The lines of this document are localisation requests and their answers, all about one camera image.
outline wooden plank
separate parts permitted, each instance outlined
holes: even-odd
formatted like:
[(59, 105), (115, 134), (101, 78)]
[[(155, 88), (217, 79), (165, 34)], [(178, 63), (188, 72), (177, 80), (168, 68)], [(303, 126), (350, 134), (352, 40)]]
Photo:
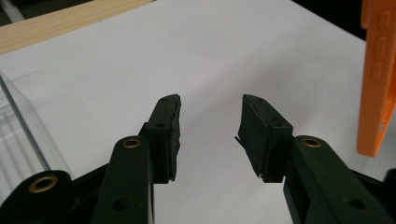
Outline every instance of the wooden plank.
[(96, 0), (0, 27), (0, 55), (141, 7), (152, 0)]

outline transparent plastic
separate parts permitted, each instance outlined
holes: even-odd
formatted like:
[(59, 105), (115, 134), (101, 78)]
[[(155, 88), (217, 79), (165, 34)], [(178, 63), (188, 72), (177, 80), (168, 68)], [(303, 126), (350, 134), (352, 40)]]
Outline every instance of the transparent plastic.
[(70, 173), (29, 100), (0, 71), (0, 204), (24, 179), (45, 170)]

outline table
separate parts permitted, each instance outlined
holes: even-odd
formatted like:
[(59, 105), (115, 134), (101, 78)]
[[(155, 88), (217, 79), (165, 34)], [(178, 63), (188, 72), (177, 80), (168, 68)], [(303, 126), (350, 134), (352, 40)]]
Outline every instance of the table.
[(288, 0), (166, 0), (4, 54), (0, 68), (75, 176), (179, 93), (177, 178), (156, 186), (157, 223), (291, 223), (282, 186), (264, 185), (233, 139), (242, 95), (382, 179), (395, 166), (395, 121), (377, 158), (355, 152), (363, 55), (363, 41)]
[(50, 14), (0, 27), (0, 55), (62, 35), (151, 0), (95, 0)]

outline brass insert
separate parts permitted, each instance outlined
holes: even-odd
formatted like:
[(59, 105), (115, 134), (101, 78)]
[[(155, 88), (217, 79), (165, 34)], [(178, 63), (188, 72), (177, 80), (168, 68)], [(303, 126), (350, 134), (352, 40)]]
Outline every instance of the brass insert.
[(138, 147), (138, 146), (140, 146), (140, 139), (138, 139), (138, 138), (127, 138), (123, 142), (122, 146), (125, 147), (125, 148)]
[(321, 147), (321, 143), (314, 138), (305, 138), (303, 139), (303, 143), (308, 147)]
[(56, 175), (46, 175), (38, 178), (29, 186), (29, 191), (32, 193), (41, 193), (52, 189), (58, 183)]

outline orange plastic part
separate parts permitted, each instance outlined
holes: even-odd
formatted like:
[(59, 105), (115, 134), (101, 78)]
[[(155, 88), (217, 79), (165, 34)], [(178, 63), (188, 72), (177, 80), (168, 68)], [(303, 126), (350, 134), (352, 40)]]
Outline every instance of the orange plastic part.
[(396, 0), (363, 0), (367, 29), (358, 152), (375, 157), (396, 106)]

